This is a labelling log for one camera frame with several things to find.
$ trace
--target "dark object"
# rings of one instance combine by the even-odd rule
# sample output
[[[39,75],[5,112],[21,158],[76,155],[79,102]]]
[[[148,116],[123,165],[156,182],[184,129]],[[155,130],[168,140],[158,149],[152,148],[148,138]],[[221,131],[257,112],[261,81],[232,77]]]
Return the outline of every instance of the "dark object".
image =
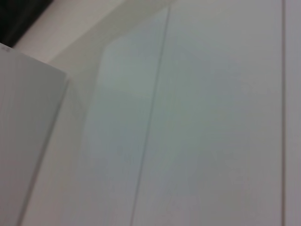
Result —
[[[0,43],[13,47],[53,0],[0,0]]]

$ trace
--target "white surface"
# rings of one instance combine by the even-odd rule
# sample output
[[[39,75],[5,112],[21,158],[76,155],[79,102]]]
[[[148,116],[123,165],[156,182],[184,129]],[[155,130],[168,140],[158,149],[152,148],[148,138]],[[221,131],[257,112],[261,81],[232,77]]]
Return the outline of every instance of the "white surface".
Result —
[[[63,226],[130,225],[166,16],[103,53]]]
[[[0,44],[0,226],[17,226],[65,87],[63,72]]]
[[[280,226],[281,1],[172,6],[134,226]]]
[[[301,225],[301,1],[286,0],[286,226]]]
[[[15,48],[49,63],[124,1],[54,0]]]
[[[99,75],[103,49],[172,1],[127,0],[50,61],[52,66],[68,74],[71,84],[22,226],[61,224],[63,208],[73,189],[70,179],[78,172],[75,163],[79,157],[83,127]]]

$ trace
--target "vertical seam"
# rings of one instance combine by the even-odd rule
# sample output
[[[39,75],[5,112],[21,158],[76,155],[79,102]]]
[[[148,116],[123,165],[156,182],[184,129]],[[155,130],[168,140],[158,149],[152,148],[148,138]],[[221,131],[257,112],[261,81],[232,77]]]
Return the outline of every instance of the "vertical seam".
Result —
[[[131,214],[130,226],[133,226],[133,223],[134,223],[134,216],[135,216],[135,212],[136,212],[138,194],[139,194],[139,190],[140,190],[145,153],[146,153],[146,148],[147,148],[147,144],[148,144],[148,141],[149,141],[151,121],[152,121],[152,115],[153,115],[154,104],[155,104],[155,97],[156,97],[156,93],[157,93],[157,90],[158,90],[159,73],[160,73],[160,69],[161,69],[161,66],[162,66],[162,58],[163,58],[164,46],[165,46],[165,42],[166,42],[168,22],[169,22],[169,17],[170,17],[170,8],[171,8],[171,6],[168,7],[167,16],[166,16],[163,40],[162,40],[162,44],[161,44],[160,55],[159,55],[159,60],[158,60],[158,67],[157,67],[156,78],[155,78],[155,83],[154,83],[154,90],[153,90],[152,98],[151,98],[150,115],[149,115],[148,124],[147,124],[147,128],[146,128],[146,135],[145,135],[145,140],[144,140],[144,145],[143,145],[143,153],[142,153],[142,157],[141,157],[141,161],[140,161],[138,181],[137,181],[136,190],[135,190],[135,197],[134,197],[134,204],[133,204],[133,209],[132,209],[132,214]]]
[[[286,64],[286,46],[285,46],[285,0],[282,0],[282,43],[281,43],[281,51],[282,51],[282,185],[281,185],[281,226],[285,226],[285,185],[286,185],[286,80],[285,80],[285,64]]]

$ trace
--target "white cabinet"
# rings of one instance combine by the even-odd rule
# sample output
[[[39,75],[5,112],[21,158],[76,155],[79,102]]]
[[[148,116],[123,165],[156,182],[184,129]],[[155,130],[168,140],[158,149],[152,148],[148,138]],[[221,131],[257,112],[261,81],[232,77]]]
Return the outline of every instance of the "white cabinet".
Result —
[[[65,89],[63,72],[0,44],[0,226],[17,226]]]

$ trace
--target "cabinet door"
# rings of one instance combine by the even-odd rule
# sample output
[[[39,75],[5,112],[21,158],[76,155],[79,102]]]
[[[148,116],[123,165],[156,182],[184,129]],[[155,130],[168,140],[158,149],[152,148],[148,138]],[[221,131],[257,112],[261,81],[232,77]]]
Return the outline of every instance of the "cabinet door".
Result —
[[[20,223],[64,87],[63,72],[0,44],[0,226]]]
[[[281,1],[170,10],[134,226],[281,224]]]

